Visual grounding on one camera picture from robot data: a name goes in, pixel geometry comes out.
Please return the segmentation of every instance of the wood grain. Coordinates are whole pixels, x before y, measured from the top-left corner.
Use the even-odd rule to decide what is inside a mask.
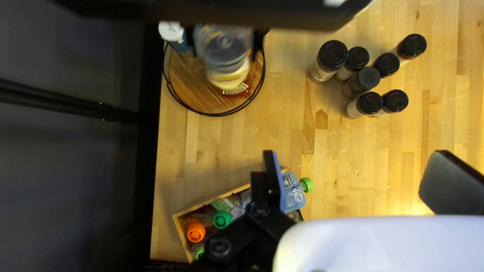
[[[186,261],[171,216],[187,203],[249,180],[262,151],[313,179],[305,219],[430,214],[417,191],[431,152],[448,149],[484,170],[484,2],[374,0],[334,33],[271,30],[259,96],[232,116],[193,116],[162,90],[151,257]],[[319,47],[337,39],[371,60],[411,33],[427,51],[374,90],[404,90],[398,114],[348,120],[341,83],[306,78]]]
[[[173,90],[182,101],[196,111],[221,113],[236,108],[250,97],[262,76],[264,59],[262,53],[258,52],[256,61],[250,64],[250,93],[237,98],[226,98],[222,95],[222,90],[206,78],[200,58],[193,58],[191,53],[179,55],[173,50],[170,52],[168,74]]]

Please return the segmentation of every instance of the spice jar label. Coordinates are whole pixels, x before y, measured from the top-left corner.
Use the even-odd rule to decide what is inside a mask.
[[[338,71],[336,71],[336,76],[342,80],[348,80],[352,75],[356,72],[350,71],[346,69],[344,66],[339,67]]]
[[[316,61],[311,66],[311,76],[317,81],[321,81],[321,82],[326,81],[326,80],[330,79],[334,75],[334,73],[336,73],[336,71],[327,73],[327,72],[321,70]]]
[[[392,53],[394,54],[395,56],[398,57],[398,60],[400,61],[400,67],[402,67],[402,65],[406,64],[407,62],[409,62],[410,60],[406,60],[406,59],[402,59],[396,52],[396,49],[397,49],[398,45],[395,46],[394,48],[392,48],[389,53]]]
[[[358,101],[358,98],[349,102],[348,106],[346,107],[346,113],[348,114],[348,117],[350,117],[351,119],[360,119],[361,117],[363,117],[363,114],[361,114],[358,111],[358,108],[356,107],[357,101]]]
[[[222,93],[223,94],[237,94],[237,93],[241,93],[241,92],[245,91],[247,88],[249,88],[249,86],[247,84],[241,83],[236,88],[233,88],[233,89],[230,89],[230,90],[223,90]]]

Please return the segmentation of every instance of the clear plastic container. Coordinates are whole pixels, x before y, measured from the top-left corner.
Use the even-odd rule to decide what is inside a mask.
[[[306,205],[306,197],[304,193],[308,193],[313,189],[313,183],[309,178],[302,178],[298,182],[296,174],[293,172],[286,172],[282,175],[282,182],[284,183],[286,206],[284,213],[292,212],[300,209]]]
[[[205,62],[205,74],[213,85],[229,90],[238,87],[249,73],[253,30],[225,25],[197,25],[197,54]]]

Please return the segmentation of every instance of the wooden box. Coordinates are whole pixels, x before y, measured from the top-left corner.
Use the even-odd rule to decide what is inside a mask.
[[[199,209],[201,210],[205,206],[210,205],[210,202],[212,201],[225,198],[229,195],[240,194],[243,191],[248,190],[249,188],[250,188],[250,183],[233,188],[228,192],[219,192],[217,194],[214,194],[213,196],[196,200],[188,204],[187,208],[184,208],[180,212],[173,215],[173,221],[175,222],[178,235],[180,237],[180,240],[182,241],[183,249],[185,250],[186,257],[188,258],[188,261],[190,263],[194,261],[192,255],[190,254],[190,250],[192,249],[192,246],[194,245],[194,243],[189,241],[188,238],[186,237],[187,227],[185,226],[185,223],[184,223],[185,219],[192,213],[197,213]]]

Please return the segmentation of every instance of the spice jar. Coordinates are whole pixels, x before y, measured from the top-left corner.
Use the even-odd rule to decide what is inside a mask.
[[[381,95],[374,91],[369,91],[348,103],[346,115],[350,119],[359,119],[379,112],[382,106],[383,100]]]
[[[347,56],[348,49],[344,43],[337,40],[325,42],[309,69],[309,78],[316,83],[330,79],[345,64]]]
[[[354,98],[376,87],[380,83],[380,73],[373,67],[364,67],[357,71],[341,89],[346,98]]]
[[[373,62],[372,66],[380,72],[381,78],[386,78],[398,71],[398,68],[400,68],[400,59],[395,54],[384,53]]]
[[[427,40],[420,34],[410,34],[401,40],[390,53],[400,60],[400,66],[420,56],[427,49]]]
[[[387,114],[400,112],[408,105],[408,95],[402,90],[391,90],[381,97],[383,99],[383,107],[371,117],[382,117]]]
[[[370,54],[361,46],[355,46],[348,50],[348,58],[345,64],[339,67],[335,76],[340,80],[348,80],[358,70],[365,67],[370,61]]]

